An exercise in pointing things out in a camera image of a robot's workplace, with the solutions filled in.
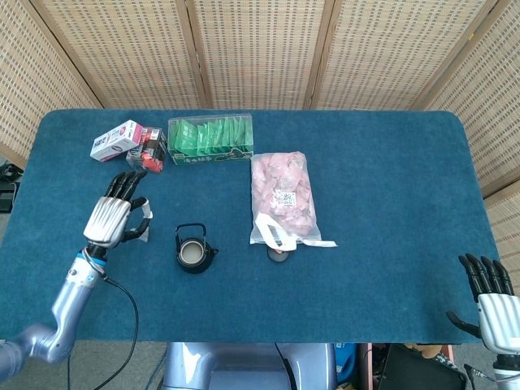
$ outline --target blue felt surface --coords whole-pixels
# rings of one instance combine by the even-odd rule
[[[52,323],[50,307],[84,226],[124,156],[89,157],[94,137],[127,119],[167,126],[215,111],[60,110],[40,125],[0,261],[0,336]],[[136,191],[154,211],[150,240],[109,253],[108,272],[136,298],[141,340],[467,342],[444,312],[476,322],[457,256],[496,258],[459,120],[448,112],[252,111],[254,151],[305,153],[323,239],[285,263],[249,245],[248,161],[149,174]],[[177,224],[203,222],[220,249],[200,275],[175,261]],[[128,339],[132,307],[96,288],[81,339]]]

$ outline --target robot finger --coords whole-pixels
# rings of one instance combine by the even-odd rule
[[[119,181],[123,178],[124,172],[119,173],[116,175],[114,179],[110,182],[108,185],[108,188],[106,189],[105,196],[106,197],[112,197],[114,195],[114,187],[119,183]]]
[[[511,284],[511,279],[509,278],[508,271],[497,260],[495,260],[493,262],[493,265],[495,266],[496,270],[498,271],[498,276],[502,283],[502,287],[504,289],[504,294],[514,295],[513,285]]]
[[[130,171],[119,181],[118,185],[115,187],[114,197],[119,199],[123,199],[123,193],[128,186],[128,182],[135,176],[135,171]]]
[[[142,171],[142,172],[139,172],[138,174],[136,174],[135,176],[133,176],[132,179],[128,181],[128,184],[121,196],[121,199],[123,199],[124,201],[130,200],[133,193],[136,191],[137,185],[139,184],[141,179],[146,176],[147,173],[148,173],[148,171]]]
[[[484,267],[482,266],[482,263],[471,253],[466,253],[466,258],[468,261],[473,264],[473,267],[477,271],[477,274],[480,278],[480,283],[482,284],[482,290],[483,293],[492,293],[491,284],[489,283],[489,277],[486,271],[484,270]]]
[[[476,325],[473,325],[472,323],[467,323],[465,321],[462,321],[458,316],[453,313],[452,311],[447,311],[446,315],[448,316],[449,321],[458,327],[461,331],[464,331],[466,333],[469,333],[470,335],[476,337],[477,339],[482,338],[482,335],[480,333],[480,328]]]
[[[130,202],[130,211],[134,211],[135,209],[142,207],[147,201],[148,199],[146,199],[145,197],[139,197],[137,199],[134,199]]]
[[[468,280],[470,281],[471,292],[473,293],[473,300],[476,303],[479,301],[479,294],[483,293],[480,278],[477,274],[477,271],[475,270],[475,267],[467,258],[464,256],[459,256],[458,260],[466,269],[466,274],[468,275]]]
[[[491,289],[494,293],[502,294],[504,292],[502,288],[501,280],[498,276],[498,271],[496,270],[493,263],[488,258],[482,256],[481,257],[483,265],[486,267],[487,275],[489,276],[489,281],[491,282]]]
[[[148,225],[150,225],[150,219],[149,218],[143,218],[143,220],[141,221],[141,223],[139,224],[139,226],[136,229],[127,230],[123,234],[123,238],[121,239],[121,242],[135,240],[136,238],[141,237],[141,235],[148,228]]]

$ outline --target white box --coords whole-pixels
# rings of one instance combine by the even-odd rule
[[[139,145],[143,127],[128,120],[94,140],[90,157],[106,161]]]

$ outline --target small box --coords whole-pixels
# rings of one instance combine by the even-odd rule
[[[253,156],[251,115],[170,119],[168,153],[176,165],[250,159]]]
[[[143,128],[139,145],[127,153],[132,168],[145,168],[160,173],[166,157],[166,136],[161,128]]]
[[[135,148],[141,139],[142,126],[128,120],[94,140],[90,157],[98,161],[106,161]]]

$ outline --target woven panel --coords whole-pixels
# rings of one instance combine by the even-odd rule
[[[21,2],[2,0],[0,11],[0,147],[24,166],[45,113],[99,103],[85,92]]]
[[[323,0],[196,0],[217,108],[303,108]]]
[[[513,0],[429,106],[461,118],[482,187],[520,167],[519,48]]]
[[[344,0],[317,108],[407,109],[484,0]]]
[[[173,0],[37,3],[105,106],[200,106]]]
[[[516,293],[520,294],[520,188],[487,206],[487,215],[500,258],[511,275]]]

